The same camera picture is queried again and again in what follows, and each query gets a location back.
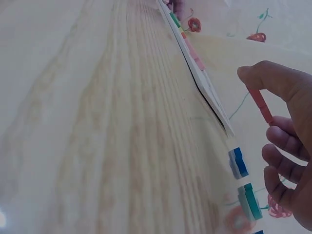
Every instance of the wood grain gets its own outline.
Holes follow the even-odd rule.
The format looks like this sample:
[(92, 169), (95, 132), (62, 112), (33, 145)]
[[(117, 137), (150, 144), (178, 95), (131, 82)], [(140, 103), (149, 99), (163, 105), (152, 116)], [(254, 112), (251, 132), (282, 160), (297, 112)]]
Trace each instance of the wood grain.
[[(0, 183), (8, 188), (0, 197), (12, 217), (8, 229), (216, 233), (230, 177), (219, 161), (227, 157), (222, 130), (154, 2), (104, 2), (85, 1), (3, 135), (2, 174), (12, 175)], [(99, 11), (109, 15), (102, 28)], [(88, 76), (72, 75), (62, 88), (64, 74), (84, 66), (75, 53), (88, 46), (92, 27), (105, 35), (103, 51)], [(27, 215), (28, 206), (16, 209), (24, 202), (33, 204)]]

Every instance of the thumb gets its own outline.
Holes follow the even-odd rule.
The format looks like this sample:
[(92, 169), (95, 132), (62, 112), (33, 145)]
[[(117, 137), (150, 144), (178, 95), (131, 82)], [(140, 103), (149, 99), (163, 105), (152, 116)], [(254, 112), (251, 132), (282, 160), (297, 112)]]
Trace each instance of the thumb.
[(267, 89), (287, 104), (295, 131), (312, 153), (312, 76), (273, 62), (240, 67), (239, 78), (251, 89)]

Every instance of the blue block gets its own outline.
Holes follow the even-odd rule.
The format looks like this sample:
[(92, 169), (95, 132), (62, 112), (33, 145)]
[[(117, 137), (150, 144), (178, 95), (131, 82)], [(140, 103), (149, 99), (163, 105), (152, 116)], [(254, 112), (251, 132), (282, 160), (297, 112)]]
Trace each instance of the blue block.
[(232, 169), (233, 175), (235, 179), (241, 179), (242, 176), (239, 172), (238, 166), (235, 162), (235, 154), (233, 151), (229, 151), (229, 158), (230, 158), (230, 167)]
[(247, 168), (243, 160), (243, 154), (240, 150), (240, 148), (234, 149), (235, 154), (235, 162), (238, 166), (239, 172), (242, 177), (248, 176)]

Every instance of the green tab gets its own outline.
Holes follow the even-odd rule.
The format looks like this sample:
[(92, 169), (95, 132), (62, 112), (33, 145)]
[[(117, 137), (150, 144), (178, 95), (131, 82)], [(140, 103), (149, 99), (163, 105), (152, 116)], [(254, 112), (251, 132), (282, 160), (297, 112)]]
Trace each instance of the green tab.
[(174, 20), (175, 24), (177, 25), (177, 27), (181, 27), (179, 24), (179, 21), (177, 20), (176, 16), (174, 15), (174, 13), (170, 12), (170, 16), (171, 18)]

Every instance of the colorful tabs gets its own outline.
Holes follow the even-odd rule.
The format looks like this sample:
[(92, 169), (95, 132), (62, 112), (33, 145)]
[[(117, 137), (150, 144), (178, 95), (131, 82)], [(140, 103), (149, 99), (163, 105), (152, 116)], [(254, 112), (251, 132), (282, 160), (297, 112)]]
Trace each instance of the colorful tabs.
[(238, 188), (238, 199), (248, 219), (252, 221), (252, 217), (255, 220), (262, 218), (262, 212), (250, 183)]
[(185, 38), (184, 41), (185, 41), (187, 47), (189, 48), (189, 52), (190, 52), (190, 55), (191, 55), (192, 59), (194, 59), (194, 61), (196, 62), (197, 66), (199, 67), (199, 69), (200, 69), (201, 71), (205, 70), (204, 64), (202, 63), (202, 61), (201, 61), (200, 58), (198, 57), (198, 55), (197, 55), (197, 53), (196, 53), (194, 47), (193, 47), (192, 44), (190, 43), (190, 41), (189, 41), (187, 38)]
[(230, 166), (236, 179), (241, 179), (249, 175), (240, 148), (229, 151), (229, 157)]
[(261, 95), (260, 90), (257, 89), (248, 89), (249, 93), (253, 97), (254, 101), (256, 102), (258, 108), (260, 109), (265, 121), (270, 124), (273, 122), (273, 117), (271, 115), (271, 112), (265, 103), (263, 96)]
[(186, 34), (183, 32), (183, 33), (181, 33), (182, 34), (182, 36), (183, 36), (183, 39), (186, 39)]
[(201, 71), (205, 70), (205, 65), (202, 63), (202, 61), (198, 57), (195, 59), (195, 62)]
[(170, 16), (173, 19), (173, 21), (175, 22), (175, 24), (177, 25), (178, 28), (180, 28), (180, 24), (179, 21), (177, 20), (176, 16), (174, 15), (174, 13), (170, 12)]

